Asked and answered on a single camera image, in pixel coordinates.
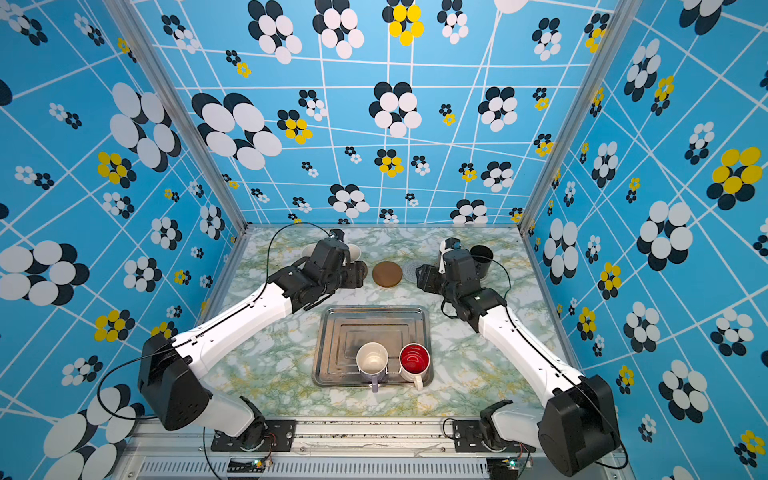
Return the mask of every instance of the black cup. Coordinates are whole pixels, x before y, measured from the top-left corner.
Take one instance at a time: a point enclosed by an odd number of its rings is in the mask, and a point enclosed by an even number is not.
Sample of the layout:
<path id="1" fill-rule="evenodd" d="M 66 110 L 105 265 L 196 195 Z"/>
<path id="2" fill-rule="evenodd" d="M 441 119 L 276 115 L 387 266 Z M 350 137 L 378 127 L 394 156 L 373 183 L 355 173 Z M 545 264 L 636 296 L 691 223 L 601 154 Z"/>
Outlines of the black cup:
<path id="1" fill-rule="evenodd" d="M 493 251 L 485 245 L 475 245 L 469 249 L 469 254 L 472 255 L 472 259 L 475 261 L 478 278 L 485 278 L 493 260 Z"/>

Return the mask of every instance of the cork coaster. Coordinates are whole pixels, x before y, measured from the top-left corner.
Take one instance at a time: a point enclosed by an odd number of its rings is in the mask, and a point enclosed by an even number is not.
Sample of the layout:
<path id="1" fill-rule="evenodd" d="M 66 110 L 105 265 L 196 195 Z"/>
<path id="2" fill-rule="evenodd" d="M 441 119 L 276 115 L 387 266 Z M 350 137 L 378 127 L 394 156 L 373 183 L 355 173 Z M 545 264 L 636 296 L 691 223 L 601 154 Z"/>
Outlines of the cork coaster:
<path id="1" fill-rule="evenodd" d="M 395 286 L 402 280 L 402 269 L 394 262 L 381 262 L 373 267 L 373 281 L 380 286 Z"/>

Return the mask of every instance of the stainless steel tray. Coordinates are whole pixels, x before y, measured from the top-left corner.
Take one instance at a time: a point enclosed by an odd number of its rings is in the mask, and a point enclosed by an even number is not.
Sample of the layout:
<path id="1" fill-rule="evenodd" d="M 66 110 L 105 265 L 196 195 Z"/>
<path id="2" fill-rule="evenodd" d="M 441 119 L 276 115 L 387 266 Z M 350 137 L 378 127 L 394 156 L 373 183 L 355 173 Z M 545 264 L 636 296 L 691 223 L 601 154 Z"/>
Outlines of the stainless steel tray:
<path id="1" fill-rule="evenodd" d="M 417 305 L 330 306 L 320 320 L 312 380 L 318 386 L 366 387 L 357 370 L 357 350 L 378 342 L 389 353 L 389 374 L 382 386 L 412 385 L 400 375 L 400 350 L 409 343 L 421 343 L 432 355 L 427 310 Z M 432 363 L 422 377 L 432 381 Z"/>

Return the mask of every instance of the blue patterned wall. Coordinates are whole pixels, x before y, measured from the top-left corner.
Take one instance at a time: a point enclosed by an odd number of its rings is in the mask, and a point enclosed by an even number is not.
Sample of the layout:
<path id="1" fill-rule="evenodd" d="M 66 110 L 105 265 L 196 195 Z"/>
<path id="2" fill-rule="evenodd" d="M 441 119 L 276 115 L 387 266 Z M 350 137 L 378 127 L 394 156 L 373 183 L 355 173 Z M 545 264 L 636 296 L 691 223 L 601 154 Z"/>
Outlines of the blue patterned wall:
<path id="1" fill-rule="evenodd" d="M 194 325 L 237 234 L 101 2 L 0 20 L 0 478 L 103 478 L 131 426 L 95 386 Z"/>
<path id="2" fill-rule="evenodd" d="M 644 0 L 528 231 L 638 478 L 768 478 L 766 23 Z"/>
<path id="3" fill-rule="evenodd" d="M 133 2 L 254 223 L 519 221 L 616 4 Z"/>

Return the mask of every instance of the table surface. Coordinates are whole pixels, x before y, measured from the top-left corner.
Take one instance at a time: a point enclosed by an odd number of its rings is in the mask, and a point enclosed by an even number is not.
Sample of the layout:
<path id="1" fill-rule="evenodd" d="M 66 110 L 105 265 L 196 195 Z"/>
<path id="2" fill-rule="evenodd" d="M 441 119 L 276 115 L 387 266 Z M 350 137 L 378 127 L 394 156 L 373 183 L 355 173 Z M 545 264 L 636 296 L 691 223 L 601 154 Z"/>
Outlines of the table surface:
<path id="1" fill-rule="evenodd" d="M 490 342 L 469 324 L 440 312 L 442 298 L 427 294 L 403 279 L 393 288 L 376 285 L 370 270 L 389 260 L 435 264 L 441 240 L 459 238 L 467 248 L 482 244 L 509 271 L 507 301 L 522 322 L 561 358 L 563 349 L 541 295 L 533 268 L 516 228 L 496 227 L 354 227 L 344 226 L 346 243 L 362 250 L 369 267 L 365 286 L 338 290 L 323 305 L 299 312 L 260 331 L 224 357 L 204 381 L 224 392 L 246 396 L 264 415 L 396 415 L 477 416 L 487 406 L 511 399 L 540 406 L 530 385 Z M 277 228 L 258 227 L 250 235 L 243 259 L 230 284 L 222 310 L 263 284 L 266 249 Z M 270 253 L 270 271 L 300 257 L 308 243 L 323 233 L 309 225 L 278 235 Z M 492 264 L 483 286 L 501 295 L 508 288 L 504 271 Z M 420 305 L 429 311 L 435 378 L 422 391 L 411 386 L 323 388 L 312 381 L 320 316 L 331 305 Z"/>

